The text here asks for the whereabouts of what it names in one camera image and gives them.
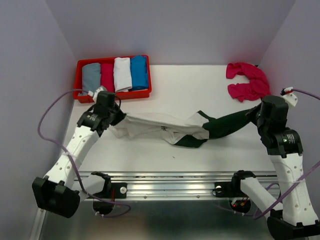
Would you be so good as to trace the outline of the red plastic tray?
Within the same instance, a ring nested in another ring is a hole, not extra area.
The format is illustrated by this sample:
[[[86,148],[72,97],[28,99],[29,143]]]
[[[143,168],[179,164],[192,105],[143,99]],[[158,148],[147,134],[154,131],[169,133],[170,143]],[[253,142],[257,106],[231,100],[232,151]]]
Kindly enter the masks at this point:
[[[115,100],[148,98],[152,91],[147,55],[79,60],[73,98],[115,106]]]

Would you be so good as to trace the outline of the cream and green t-shirt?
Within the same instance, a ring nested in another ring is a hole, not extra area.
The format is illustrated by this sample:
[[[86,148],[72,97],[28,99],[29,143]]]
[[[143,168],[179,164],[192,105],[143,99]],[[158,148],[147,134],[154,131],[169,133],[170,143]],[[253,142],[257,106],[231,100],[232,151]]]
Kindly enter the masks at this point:
[[[164,113],[127,113],[110,130],[117,138],[151,135],[174,146],[197,149],[208,140],[224,138],[248,125],[248,112],[214,118],[199,110],[187,119]]]

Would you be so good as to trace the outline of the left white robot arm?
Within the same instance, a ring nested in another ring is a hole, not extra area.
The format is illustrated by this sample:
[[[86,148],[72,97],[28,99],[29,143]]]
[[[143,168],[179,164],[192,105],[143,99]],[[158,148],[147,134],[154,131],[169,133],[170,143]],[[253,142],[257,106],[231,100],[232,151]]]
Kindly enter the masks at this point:
[[[94,171],[81,179],[79,167],[92,146],[109,126],[115,126],[125,116],[116,104],[116,94],[98,88],[93,93],[94,105],[78,120],[67,146],[62,149],[54,166],[44,175],[36,177],[32,190],[37,206],[59,216],[70,218],[77,211],[80,202],[93,198],[107,204],[107,210],[100,213],[105,217],[115,202],[116,190],[108,174]]]

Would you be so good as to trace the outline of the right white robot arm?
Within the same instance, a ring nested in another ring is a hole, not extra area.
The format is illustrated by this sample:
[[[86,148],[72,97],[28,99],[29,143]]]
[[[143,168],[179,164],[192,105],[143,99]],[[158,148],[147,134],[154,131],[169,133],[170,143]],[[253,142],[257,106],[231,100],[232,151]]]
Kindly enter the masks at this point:
[[[275,240],[317,236],[320,220],[315,213],[303,170],[303,146],[297,131],[286,126],[289,105],[280,96],[268,95],[248,114],[274,166],[282,209],[274,206],[267,227]]]

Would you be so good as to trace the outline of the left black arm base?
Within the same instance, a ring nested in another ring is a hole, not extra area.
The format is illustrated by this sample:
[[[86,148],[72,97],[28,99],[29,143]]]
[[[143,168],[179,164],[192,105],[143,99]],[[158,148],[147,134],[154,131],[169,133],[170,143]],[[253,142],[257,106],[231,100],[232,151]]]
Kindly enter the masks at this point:
[[[94,171],[93,176],[99,176],[103,179],[103,188],[96,191],[93,195],[101,199],[125,199],[127,197],[127,186],[125,182],[114,182],[108,174]]]

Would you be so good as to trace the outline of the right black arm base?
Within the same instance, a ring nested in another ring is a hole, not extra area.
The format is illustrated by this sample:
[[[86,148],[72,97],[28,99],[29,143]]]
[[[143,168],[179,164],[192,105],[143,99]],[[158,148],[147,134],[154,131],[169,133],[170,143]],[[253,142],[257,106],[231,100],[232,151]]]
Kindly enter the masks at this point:
[[[245,194],[241,191],[241,181],[247,178],[256,178],[256,175],[247,170],[235,172],[230,181],[216,181],[212,192],[217,198],[240,198]]]

